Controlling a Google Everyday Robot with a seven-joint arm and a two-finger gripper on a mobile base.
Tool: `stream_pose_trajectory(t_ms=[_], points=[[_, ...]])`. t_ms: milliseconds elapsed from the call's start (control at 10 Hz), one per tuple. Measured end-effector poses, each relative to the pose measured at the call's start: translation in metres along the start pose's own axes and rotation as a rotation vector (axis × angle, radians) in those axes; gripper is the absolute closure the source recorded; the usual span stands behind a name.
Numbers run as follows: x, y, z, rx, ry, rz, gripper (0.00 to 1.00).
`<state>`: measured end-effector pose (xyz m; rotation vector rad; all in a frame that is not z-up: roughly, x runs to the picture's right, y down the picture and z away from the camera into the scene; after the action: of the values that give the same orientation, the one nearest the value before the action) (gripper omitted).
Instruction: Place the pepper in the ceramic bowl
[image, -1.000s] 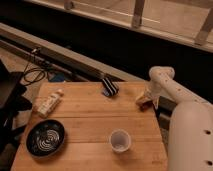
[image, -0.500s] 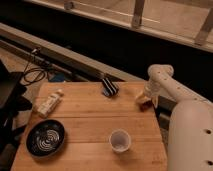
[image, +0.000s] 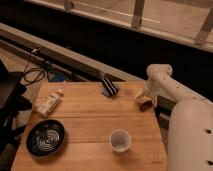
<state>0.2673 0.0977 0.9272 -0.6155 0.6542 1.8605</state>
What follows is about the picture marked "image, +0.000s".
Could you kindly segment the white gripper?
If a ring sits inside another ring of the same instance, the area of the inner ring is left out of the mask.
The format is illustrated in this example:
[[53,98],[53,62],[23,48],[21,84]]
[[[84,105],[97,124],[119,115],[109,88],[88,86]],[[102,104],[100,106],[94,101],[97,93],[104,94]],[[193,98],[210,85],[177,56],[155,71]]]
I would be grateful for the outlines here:
[[159,84],[155,81],[152,80],[147,80],[146,84],[144,86],[143,91],[140,91],[135,99],[136,100],[141,100],[147,97],[151,98],[152,100],[157,98],[157,91],[159,89]]

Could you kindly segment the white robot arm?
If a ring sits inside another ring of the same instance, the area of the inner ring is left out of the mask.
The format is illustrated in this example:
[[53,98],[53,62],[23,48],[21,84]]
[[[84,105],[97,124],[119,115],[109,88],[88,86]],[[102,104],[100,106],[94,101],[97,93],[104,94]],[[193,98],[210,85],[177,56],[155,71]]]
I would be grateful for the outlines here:
[[169,64],[151,64],[135,100],[157,104],[164,89],[175,101],[169,120],[167,171],[213,171],[213,102],[171,77]]

